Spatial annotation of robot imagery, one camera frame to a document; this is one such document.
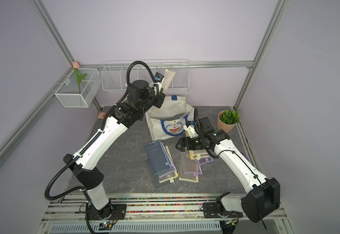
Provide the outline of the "blue mesh pouch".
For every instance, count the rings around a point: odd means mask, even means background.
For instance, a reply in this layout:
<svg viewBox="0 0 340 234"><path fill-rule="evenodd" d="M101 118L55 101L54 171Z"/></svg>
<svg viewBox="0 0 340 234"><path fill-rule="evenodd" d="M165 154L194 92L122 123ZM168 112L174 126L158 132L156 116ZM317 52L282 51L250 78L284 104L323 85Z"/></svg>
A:
<svg viewBox="0 0 340 234"><path fill-rule="evenodd" d="M144 148L155 176L172 168L161 140L147 142L144 144Z"/></svg>

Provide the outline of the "grey mesh pouch front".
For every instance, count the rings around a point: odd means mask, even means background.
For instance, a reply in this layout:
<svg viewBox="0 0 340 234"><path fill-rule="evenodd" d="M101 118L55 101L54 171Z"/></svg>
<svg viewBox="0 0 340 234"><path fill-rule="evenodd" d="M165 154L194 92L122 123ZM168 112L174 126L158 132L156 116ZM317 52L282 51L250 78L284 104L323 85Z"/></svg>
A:
<svg viewBox="0 0 340 234"><path fill-rule="evenodd" d="M148 159L144 159L144 162L146 164L146 167L147 167L147 170L148 170L148 173L149 173L149 177L150 177L150 179L152 181L154 189L157 192L172 185L172 183L170 183L169 181L165 181L163 183L160 183L159 179L158 179L158 176L154 175L153 172L152 172L152 168L151 168L151 165L149 163L149 160Z"/></svg>

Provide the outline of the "yellow mesh pouch top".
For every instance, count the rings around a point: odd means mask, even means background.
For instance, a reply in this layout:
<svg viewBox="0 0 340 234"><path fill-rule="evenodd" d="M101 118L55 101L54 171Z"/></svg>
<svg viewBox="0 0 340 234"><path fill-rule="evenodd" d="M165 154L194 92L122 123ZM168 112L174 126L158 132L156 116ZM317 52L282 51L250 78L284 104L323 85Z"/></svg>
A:
<svg viewBox="0 0 340 234"><path fill-rule="evenodd" d="M161 83L161 90L164 94L166 94L174 76L175 76L176 72L173 72L169 69L165 70L165 75L164 75L164 79Z"/></svg>

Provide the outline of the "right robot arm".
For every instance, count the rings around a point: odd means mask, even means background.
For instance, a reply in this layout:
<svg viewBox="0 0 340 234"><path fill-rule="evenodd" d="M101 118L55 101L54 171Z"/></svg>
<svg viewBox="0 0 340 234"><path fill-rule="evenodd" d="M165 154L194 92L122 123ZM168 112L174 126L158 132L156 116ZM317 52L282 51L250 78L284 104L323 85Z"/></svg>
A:
<svg viewBox="0 0 340 234"><path fill-rule="evenodd" d="M237 149L229 135L222 129L214 129L209 118L199 118L194 110L194 120L184 127L188 134L179 139L176 149L185 151L205 150L213 159L222 159L239 179L246 195L233 196L224 193L216 200L217 214L225 217L232 212L244 213L258 223L279 209L281 186L275 178L269 179L256 169Z"/></svg>

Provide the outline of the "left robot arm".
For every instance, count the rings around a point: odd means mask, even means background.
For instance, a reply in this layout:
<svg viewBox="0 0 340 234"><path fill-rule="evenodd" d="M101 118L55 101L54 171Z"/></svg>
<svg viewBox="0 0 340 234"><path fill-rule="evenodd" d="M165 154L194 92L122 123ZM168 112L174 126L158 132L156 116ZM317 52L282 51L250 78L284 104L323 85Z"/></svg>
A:
<svg viewBox="0 0 340 234"><path fill-rule="evenodd" d="M143 66L150 75L152 83L144 80L131 82L131 71L136 65ZM174 72L166 70L164 74L153 73L143 61L134 61L126 72L127 88L122 98L106 113L101 127L74 154L67 154L63 159L65 166L50 180L44 191L48 201L58 200L76 190L82 191L87 199L86 217L111 219L116 213L108 199L104 187L104 175L98 170L97 163L109 147L125 133L136 121L143 120L145 113L152 107L160 108L165 100L166 91L174 78ZM58 195L50 191L56 180L66 170L71 170L80 182L80 186Z"/></svg>

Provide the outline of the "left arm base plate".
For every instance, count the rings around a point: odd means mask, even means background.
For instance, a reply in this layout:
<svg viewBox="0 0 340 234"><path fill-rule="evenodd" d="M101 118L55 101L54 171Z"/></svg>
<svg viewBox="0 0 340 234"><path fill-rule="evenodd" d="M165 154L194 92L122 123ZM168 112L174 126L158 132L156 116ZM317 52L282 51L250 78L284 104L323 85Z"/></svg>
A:
<svg viewBox="0 0 340 234"><path fill-rule="evenodd" d="M102 210L89 205L86 214L88 220L124 220L126 212L127 204L108 204Z"/></svg>

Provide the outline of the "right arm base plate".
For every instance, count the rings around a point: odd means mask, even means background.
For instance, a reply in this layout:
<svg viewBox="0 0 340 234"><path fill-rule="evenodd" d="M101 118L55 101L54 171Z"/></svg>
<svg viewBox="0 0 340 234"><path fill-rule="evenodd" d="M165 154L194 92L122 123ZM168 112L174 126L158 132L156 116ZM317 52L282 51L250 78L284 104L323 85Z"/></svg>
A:
<svg viewBox="0 0 340 234"><path fill-rule="evenodd" d="M236 211L226 211L221 203L205 202L200 208L203 212L204 218L242 218L243 213Z"/></svg>

